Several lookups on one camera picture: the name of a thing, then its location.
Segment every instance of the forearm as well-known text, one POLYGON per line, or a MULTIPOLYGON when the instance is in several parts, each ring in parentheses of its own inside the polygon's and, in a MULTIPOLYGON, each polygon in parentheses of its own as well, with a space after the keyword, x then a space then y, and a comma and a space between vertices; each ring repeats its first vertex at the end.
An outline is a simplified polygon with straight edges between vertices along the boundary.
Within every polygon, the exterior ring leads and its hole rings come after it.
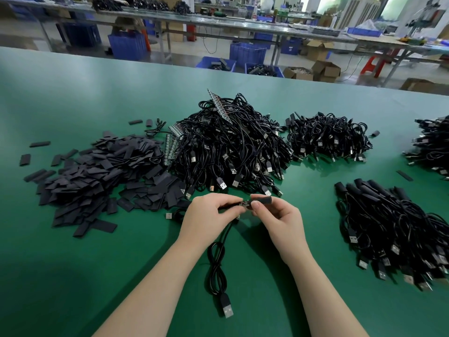
POLYGON ((94 337, 165 336, 184 283, 201 253, 176 242, 94 337))
POLYGON ((289 262, 312 337, 368 336, 309 250, 289 262))

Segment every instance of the usb-a connector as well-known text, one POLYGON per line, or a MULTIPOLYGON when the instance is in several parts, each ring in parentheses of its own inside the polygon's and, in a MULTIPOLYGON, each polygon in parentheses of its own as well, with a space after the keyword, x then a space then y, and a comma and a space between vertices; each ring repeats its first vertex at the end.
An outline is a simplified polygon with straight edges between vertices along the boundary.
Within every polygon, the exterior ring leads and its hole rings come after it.
POLYGON ((234 313, 232 311, 232 307, 231 307, 231 301, 229 300, 229 297, 227 294, 222 293, 220 295, 220 303, 221 303, 221 306, 223 307, 223 312, 225 314, 224 316, 226 318, 229 318, 234 315, 234 313))

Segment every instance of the green table surface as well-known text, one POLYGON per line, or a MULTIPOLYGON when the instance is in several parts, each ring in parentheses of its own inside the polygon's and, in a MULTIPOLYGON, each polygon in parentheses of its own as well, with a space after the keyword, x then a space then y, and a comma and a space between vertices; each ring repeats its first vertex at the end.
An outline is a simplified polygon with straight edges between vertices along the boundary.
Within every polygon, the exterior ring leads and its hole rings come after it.
MULTIPOLYGON (((198 102, 209 99, 207 88, 223 97, 241 92, 281 123, 293 111, 321 111, 380 131, 365 164, 292 164, 280 185, 283 198, 301 210, 312 254, 372 337, 447 336, 449 287, 435 283, 433 292, 423 293, 400 272, 381 281, 370 267, 356 267, 356 254, 339 231, 334 183, 361 177, 403 187, 425 211, 449 219, 449 184, 435 172, 407 166, 401 156, 419 134, 413 120, 447 115, 449 97, 12 48, 0 48, 0 335, 91 335, 179 231, 164 211, 119 209, 101 216, 118 224, 113 234, 93 230, 73 238, 74 227, 50 228, 54 208, 38 206, 36 185, 23 177, 49 168, 55 154, 88 148, 104 130, 142 134, 144 124, 130 126, 130 120, 173 124, 199 110, 198 102), (50 146, 28 147, 47 140, 50 146), (27 153, 31 165, 19 167, 27 153)), ((293 278, 255 218, 245 216, 226 242, 229 319, 205 290, 208 269, 203 254, 169 336, 309 335, 293 278)))

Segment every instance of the factory floor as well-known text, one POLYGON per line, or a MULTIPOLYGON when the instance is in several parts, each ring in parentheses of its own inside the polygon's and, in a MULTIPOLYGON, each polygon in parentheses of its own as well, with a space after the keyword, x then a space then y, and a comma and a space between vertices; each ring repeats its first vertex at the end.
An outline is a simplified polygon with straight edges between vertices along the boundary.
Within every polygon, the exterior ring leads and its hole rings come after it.
MULTIPOLYGON (((111 32, 110 26, 98 25, 98 31, 103 42, 102 47, 97 48, 73 48, 66 47, 62 42, 59 32, 53 22, 46 22, 44 24, 46 32, 52 42, 53 50, 61 53, 78 54, 84 56, 97 56, 103 58, 113 59, 112 56, 105 54, 105 49, 109 47, 108 35, 111 32)), ((208 28, 208 33, 213 31, 213 34, 218 34, 219 29, 208 28)), ((201 32, 205 31, 204 27, 200 28, 201 32)), ((179 66, 195 67, 203 56, 215 56, 221 58, 229 57, 230 40, 202 38, 197 37, 195 42, 171 42, 172 60, 167 63, 172 63, 179 66)), ((48 51, 48 46, 43 39, 43 34, 38 22, 17 20, 12 18, 0 19, 0 46, 34 49, 40 51, 48 51)), ((164 41, 164 50, 167 51, 167 42, 164 41)), ((151 45, 151 53, 145 62, 160 63, 160 47, 159 44, 151 45)), ((265 63, 270 63, 273 48, 267 50, 265 56, 265 63)), ((367 86, 378 86, 391 70, 391 65, 385 65, 381 76, 378 79, 372 78, 369 73, 360 75, 360 71, 367 62, 369 57, 352 56, 351 54, 331 54, 329 61, 338 65, 341 68, 341 76, 337 82, 343 84, 357 84, 367 86)), ((304 56, 293 56, 288 54, 281 54, 278 66, 283 69, 286 66, 300 66, 311 68, 314 62, 308 60, 304 56)), ((393 77, 387 83, 387 88, 399 89, 407 78, 428 79, 435 83, 449 84, 449 70, 440 67, 439 64, 431 63, 410 63, 403 62, 394 73, 393 77)))

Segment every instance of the metal table frame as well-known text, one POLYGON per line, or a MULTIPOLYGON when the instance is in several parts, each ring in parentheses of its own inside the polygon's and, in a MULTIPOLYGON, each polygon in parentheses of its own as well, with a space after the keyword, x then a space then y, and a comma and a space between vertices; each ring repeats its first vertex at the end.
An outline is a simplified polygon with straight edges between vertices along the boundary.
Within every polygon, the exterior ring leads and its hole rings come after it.
MULTIPOLYGON (((328 36, 328 35, 318 35, 312 34, 304 30, 299 30, 288 26, 287 24, 281 23, 265 23, 265 22, 254 22, 254 21, 244 21, 243 19, 227 19, 227 18, 214 18, 210 16, 202 16, 199 14, 191 14, 191 15, 178 15, 170 11, 143 11, 143 10, 135 10, 132 8, 124 8, 123 11, 95 11, 91 4, 88 3, 74 3, 71 5, 61 5, 61 4, 51 4, 51 3, 40 3, 36 1, 28 1, 28 0, 0 0, 0 3, 21 5, 26 7, 40 7, 45 9, 52 10, 67 10, 67 11, 80 11, 80 12, 88 12, 88 13, 98 13, 109 16, 121 16, 135 19, 146 19, 152 20, 155 25, 155 31, 159 32, 159 38, 157 41, 160 45, 161 51, 161 63, 165 64, 168 60, 171 59, 171 42, 170 42, 170 33, 180 33, 183 35, 189 36, 187 32, 173 30, 169 28, 170 22, 182 23, 186 25, 197 25, 197 26, 206 26, 206 27, 215 27, 215 28, 228 28, 228 29, 238 29, 249 32, 258 32, 258 33, 266 33, 272 34, 275 37, 275 41, 267 41, 267 40, 259 40, 254 38, 240 38, 236 36, 227 36, 227 35, 215 35, 209 33, 195 33, 191 35, 199 36, 199 37, 207 37, 207 38, 216 38, 216 39, 227 39, 227 40, 235 40, 238 39, 242 42, 250 42, 250 43, 261 43, 261 44, 272 44, 274 45, 273 54, 271 57, 271 64, 277 66, 280 57, 280 47, 284 43, 284 41, 288 37, 293 38, 301 38, 301 39, 317 39, 323 42, 339 42, 339 43, 347 43, 347 44, 356 44, 357 47, 354 51, 345 51, 347 53, 351 53, 357 56, 378 56, 385 60, 389 60, 392 62, 396 62, 395 66, 391 69, 390 73, 386 77, 386 79, 382 82, 380 87, 385 87, 388 81, 393 76, 399 64, 404 60, 408 59, 413 62, 431 62, 431 63, 440 63, 439 61, 429 60, 429 59, 421 59, 421 58, 410 58, 409 56, 413 53, 425 54, 426 50, 422 47, 414 47, 410 45, 395 45, 391 43, 380 43, 380 42, 369 42, 358 40, 350 37, 349 35, 342 33, 338 37, 328 36), (162 22, 165 22, 165 29, 162 26, 162 22), (164 44, 163 44, 163 34, 167 34, 167 48, 168 54, 165 54, 164 44), (368 48, 375 48, 375 50, 361 50, 361 46, 367 46, 368 48), (403 49, 403 53, 399 57, 390 57, 387 55, 388 51, 394 48, 403 49), (377 53, 376 50, 380 49, 383 53, 377 53)), ((99 24, 106 26, 115 26, 112 22, 102 22, 97 20, 84 20, 84 19, 67 19, 63 17, 54 17, 52 16, 50 19, 56 20, 57 23, 60 24, 63 35, 66 36, 64 32, 64 28, 62 26, 62 22, 80 22, 80 23, 91 23, 91 24, 99 24)), ((46 41, 49 49, 53 51, 50 39, 48 34, 45 31, 43 26, 43 22, 45 19, 37 18, 39 22, 44 40, 46 41)), ((120 25, 123 28, 130 29, 146 29, 144 26, 137 25, 120 25)), ((376 69, 372 73, 376 72, 379 68, 379 63, 376 66, 376 69)))

